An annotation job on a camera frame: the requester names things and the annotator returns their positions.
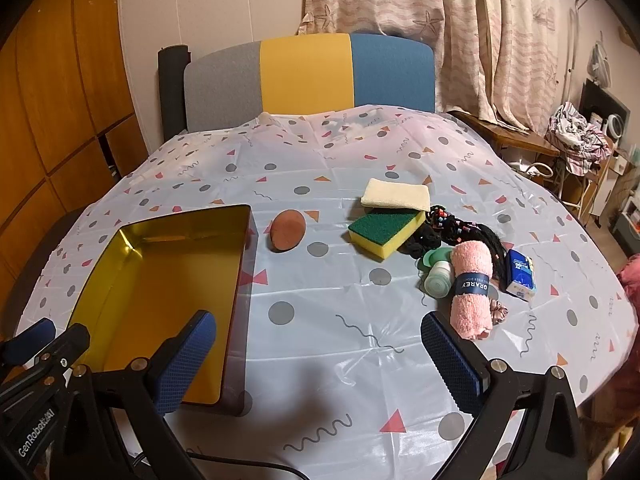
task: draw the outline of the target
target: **pink towel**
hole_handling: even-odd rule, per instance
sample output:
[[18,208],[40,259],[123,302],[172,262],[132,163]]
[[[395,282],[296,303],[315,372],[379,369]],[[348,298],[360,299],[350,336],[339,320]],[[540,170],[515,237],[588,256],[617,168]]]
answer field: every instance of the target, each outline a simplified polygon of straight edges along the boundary
[[[456,277],[465,272],[478,272],[489,277],[494,273],[491,253],[482,242],[469,241],[456,245],[451,252]],[[489,297],[483,294],[460,294],[453,297],[451,325],[461,338],[486,336],[493,326]]]

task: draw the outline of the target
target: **towel label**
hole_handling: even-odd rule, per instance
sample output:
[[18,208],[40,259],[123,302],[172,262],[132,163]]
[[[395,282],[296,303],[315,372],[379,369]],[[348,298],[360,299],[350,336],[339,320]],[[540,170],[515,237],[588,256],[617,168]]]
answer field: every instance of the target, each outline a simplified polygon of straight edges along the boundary
[[460,294],[489,295],[489,277],[482,272],[463,272],[456,278],[456,296]]

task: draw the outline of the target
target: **yellow fabric panel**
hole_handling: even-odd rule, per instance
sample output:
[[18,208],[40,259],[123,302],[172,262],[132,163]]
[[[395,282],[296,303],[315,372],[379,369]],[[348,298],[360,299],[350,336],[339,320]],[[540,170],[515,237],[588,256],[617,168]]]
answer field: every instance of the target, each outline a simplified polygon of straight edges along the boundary
[[262,109],[305,115],[353,108],[348,34],[310,34],[260,44]]

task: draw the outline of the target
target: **curtain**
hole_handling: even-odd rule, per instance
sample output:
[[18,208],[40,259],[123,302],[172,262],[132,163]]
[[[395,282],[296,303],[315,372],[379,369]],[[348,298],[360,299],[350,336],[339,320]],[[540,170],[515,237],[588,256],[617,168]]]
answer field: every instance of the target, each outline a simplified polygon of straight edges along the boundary
[[558,0],[305,0],[300,33],[376,32],[427,43],[436,108],[546,130]]

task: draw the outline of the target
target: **plastic table cover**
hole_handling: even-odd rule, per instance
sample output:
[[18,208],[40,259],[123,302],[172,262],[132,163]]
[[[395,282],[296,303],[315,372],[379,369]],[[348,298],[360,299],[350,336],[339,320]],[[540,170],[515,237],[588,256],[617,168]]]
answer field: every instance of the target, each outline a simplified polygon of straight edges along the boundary
[[[119,226],[157,215],[250,204],[258,227],[244,416],[167,415],[184,447],[284,462],[312,479],[431,478],[469,427],[420,342],[437,307],[411,257],[377,262],[349,243],[375,177],[424,184],[431,203],[483,222],[534,262],[531,303],[492,288],[506,321],[477,345],[515,370],[561,365],[576,403],[622,364],[638,324],[582,227],[545,189],[507,167],[447,114],[365,106],[314,116],[261,115],[240,127],[174,137],[89,206],[50,256],[18,331],[43,316],[65,329],[82,286]],[[270,222],[294,208],[300,245],[270,251]],[[449,300],[441,300],[447,307]],[[521,414],[493,458],[504,460]],[[132,453],[140,448],[123,432]],[[212,478],[290,478],[198,463]]]

